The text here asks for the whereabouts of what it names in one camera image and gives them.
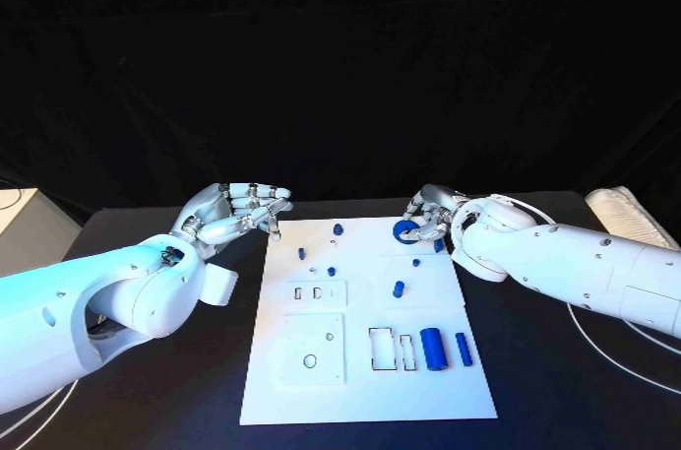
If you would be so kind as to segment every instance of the gray tabletop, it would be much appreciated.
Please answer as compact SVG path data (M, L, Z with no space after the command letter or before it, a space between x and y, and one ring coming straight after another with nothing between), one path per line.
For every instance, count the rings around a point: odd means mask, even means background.
M602 229L572 192L516 195L559 223ZM402 215L409 199L298 203L282 219ZM167 232L179 208L105 210L88 222L68 258ZM267 235L236 240L213 259L241 274L228 307L199 303L166 339L127 351L81 379L29 448L677 448L681 396L624 373L582 338L566 306L523 288L474 278L457 266L500 418L239 426ZM618 321L578 310L608 353L681 389L681 358ZM5 415L9 426L35 405ZM0 443L15 448L38 416Z

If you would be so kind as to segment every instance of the robotic arm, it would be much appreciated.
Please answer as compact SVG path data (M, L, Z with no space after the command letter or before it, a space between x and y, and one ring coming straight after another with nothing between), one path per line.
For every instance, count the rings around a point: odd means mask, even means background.
M290 196L270 185L212 184L170 234L0 279L0 414L170 335L199 300L228 305L239 275L205 260L257 227L280 239ZM90 330L85 308L107 317Z
M422 226L411 221L419 209ZM408 243L450 232L451 258L478 278L511 276L559 300L681 338L681 252L576 226L537 225L506 196L471 200L432 184L399 225Z

